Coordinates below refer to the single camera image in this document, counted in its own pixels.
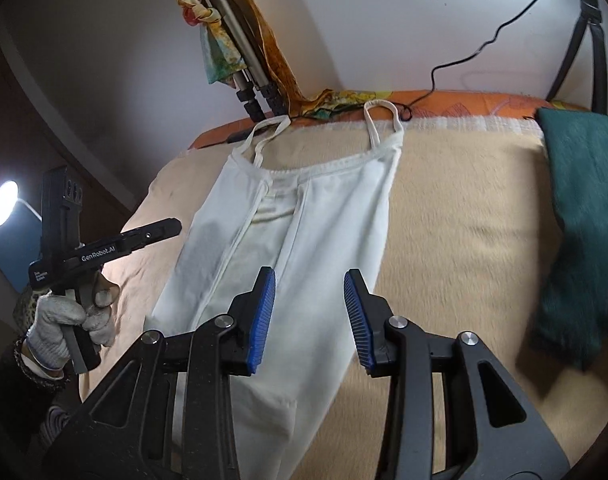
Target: white garment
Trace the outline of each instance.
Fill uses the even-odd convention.
[[[380,142],[368,110],[394,114]],[[366,103],[368,152],[300,170],[261,168],[262,149],[290,124],[259,123],[229,156],[191,229],[145,329],[195,330],[250,290],[261,266],[277,290],[262,364],[231,377],[236,447],[244,480],[288,479],[310,445],[355,352],[344,306],[344,273],[359,268],[373,288],[388,231],[388,196],[401,153],[396,107]],[[255,130],[279,124],[243,154]]]

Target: silver screw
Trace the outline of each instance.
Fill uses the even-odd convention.
[[[228,328],[229,326],[233,325],[233,318],[231,316],[227,316],[226,314],[224,316],[217,316],[215,318],[215,325],[219,326],[220,328]]]
[[[473,332],[462,332],[460,338],[464,344],[469,346],[475,346],[479,342],[479,337]]]
[[[408,320],[404,316],[391,316],[388,318],[388,323],[395,328],[404,328],[408,325]]]
[[[157,330],[146,330],[142,334],[141,340],[145,345],[154,345],[159,341],[160,336],[161,334]]]

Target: bright light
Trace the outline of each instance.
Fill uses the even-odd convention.
[[[17,184],[12,180],[0,187],[0,226],[11,216],[17,202]]]

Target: gloved hand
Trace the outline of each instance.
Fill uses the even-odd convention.
[[[115,325],[111,305],[120,295],[120,287],[97,274],[93,297],[95,305],[86,311],[66,296],[47,294],[37,301],[35,321],[26,334],[25,345],[34,360],[45,370],[61,370],[70,359],[60,325],[81,325],[97,345],[111,346]]]

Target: bed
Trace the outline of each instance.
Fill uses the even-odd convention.
[[[418,94],[394,92],[389,100],[407,103]],[[479,334],[540,410],[570,462],[577,463],[608,422],[608,354],[582,374],[524,344],[561,240],[542,131],[532,120],[541,106],[551,104],[464,92],[437,92],[421,103],[406,126],[374,292],[427,332]],[[374,114],[384,129],[387,113]],[[266,167],[299,168],[364,150],[361,117],[357,112],[331,123],[296,121],[267,145]],[[140,335],[193,216],[232,150],[222,142],[248,126],[236,121],[200,135],[159,172],[125,225],[127,230],[174,216],[184,229],[177,238],[105,266],[106,277],[122,286],[114,308],[117,338],[102,350],[102,365],[81,378],[82,399]],[[441,470],[444,410],[435,386],[434,468]],[[353,362],[293,478],[373,478],[387,396],[388,380],[369,379]]]

